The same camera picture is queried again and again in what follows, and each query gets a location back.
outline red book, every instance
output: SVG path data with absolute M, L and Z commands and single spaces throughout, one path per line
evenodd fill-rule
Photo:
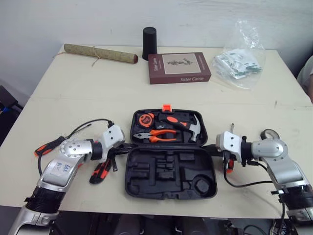
M 207 82 L 211 77 L 202 52 L 150 54 L 150 84 Z

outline black cable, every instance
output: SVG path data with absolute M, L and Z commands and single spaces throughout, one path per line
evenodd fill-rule
M 267 181 L 258 181 L 258 182 L 253 182 L 253 183 L 249 183 L 249 184 L 245 184 L 245 185 L 234 185 L 232 184 L 228 179 L 227 179 L 227 165 L 224 164 L 224 179 L 226 180 L 226 182 L 235 187 L 235 188 L 243 188 L 243 187 L 247 187 L 247 186 L 251 186 L 251 185 L 258 185 L 258 184 L 268 184 L 268 183 L 272 183 L 272 181 L 267 180 Z
M 266 168 L 266 166 L 264 166 L 263 164 L 259 163 L 259 166 L 262 167 L 264 170 L 268 171 L 268 169 Z
M 87 122 L 81 124 L 80 126 L 78 126 L 75 130 L 73 130 L 72 133 L 69 134 L 69 136 L 67 137 L 67 139 L 69 139 L 72 135 L 74 135 L 75 132 L 76 132 L 79 128 L 81 128 L 82 126 L 85 126 L 85 125 L 87 125 L 87 124 L 89 124 L 89 123 L 92 123 L 92 122 L 95 122 L 95 121 L 107 121 L 107 122 L 109 123 L 109 128 L 114 125 L 114 123 L 113 123 L 111 120 L 108 120 L 108 119 L 105 119 L 105 118 L 100 118 L 100 119 L 94 119 L 94 120 L 91 120 L 91 121 L 87 121 Z
M 58 232 L 59 235 L 66 235 L 64 230 L 61 229 L 61 227 L 57 223 L 53 224 L 53 228 Z
M 285 203 L 282 203 L 282 205 L 283 205 L 283 211 L 282 211 L 281 222 L 280 222 L 279 229 L 277 232 L 278 235 L 280 235 L 280 232 L 282 231 L 284 219 L 285 219 Z
M 262 233 L 263 235 L 267 235 L 267 233 L 264 232 L 263 229 L 261 229 L 260 227 L 258 226 L 255 226 L 255 225 L 247 225 L 244 227 L 244 233 L 246 234 L 246 229 L 247 228 L 250 228 L 250 227 L 253 227 L 253 228 L 256 228 L 257 230 L 259 230 L 260 233 Z
M 43 171 L 41 170 L 41 157 L 43 156 L 43 152 L 40 152 L 38 154 L 38 161 L 37 161 L 37 167 L 38 167 L 38 171 L 39 174 L 42 175 Z
M 95 121 L 107 121 L 109 123 L 108 127 L 110 128 L 111 126 L 114 125 L 114 122 L 112 122 L 111 120 L 108 120 L 108 119 L 105 119 L 105 118 L 100 118 L 100 119 L 94 119 L 94 120 L 91 120 L 91 121 L 87 121 L 81 125 L 79 125 L 78 127 L 76 127 L 67 137 L 66 139 L 69 139 L 72 135 L 74 135 L 75 133 L 77 133 L 78 131 L 81 131 L 83 129 L 85 129 L 86 127 L 90 126 L 92 122 L 95 122 Z M 38 161 L 37 161 L 37 167 L 38 167 L 38 171 L 39 171 L 39 174 L 42 175 L 43 171 L 41 169 L 41 157 L 43 156 L 43 152 L 44 151 L 40 151 L 38 153 Z

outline plastic bag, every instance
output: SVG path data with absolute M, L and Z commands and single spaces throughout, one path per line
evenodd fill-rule
M 265 57 L 256 28 L 247 21 L 237 21 L 231 39 L 213 59 L 213 71 L 228 83 L 252 89 L 260 79 Z

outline tape measure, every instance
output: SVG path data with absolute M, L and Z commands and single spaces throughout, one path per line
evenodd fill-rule
M 148 113 L 148 114 L 143 114 L 139 117 L 139 124 L 142 126 L 142 127 L 145 127 L 145 128 L 149 128 L 152 123 L 153 123 L 153 118 L 154 118 L 154 114 L 152 113 Z

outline claw hammer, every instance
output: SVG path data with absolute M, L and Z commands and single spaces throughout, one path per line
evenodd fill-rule
M 177 118 L 175 118 L 173 116 L 168 116 L 168 115 L 159 116 L 159 120 L 160 121 L 166 121 L 166 122 L 172 124 L 173 126 L 179 128 L 179 129 L 192 132 L 192 137 L 191 137 L 190 141 L 196 142 L 197 136 L 198 136 L 198 134 L 200 134 L 201 126 L 200 126 L 200 122 L 199 122 L 197 116 L 194 115 L 194 117 L 196 119 L 196 124 L 191 124 L 190 122 L 180 121 Z

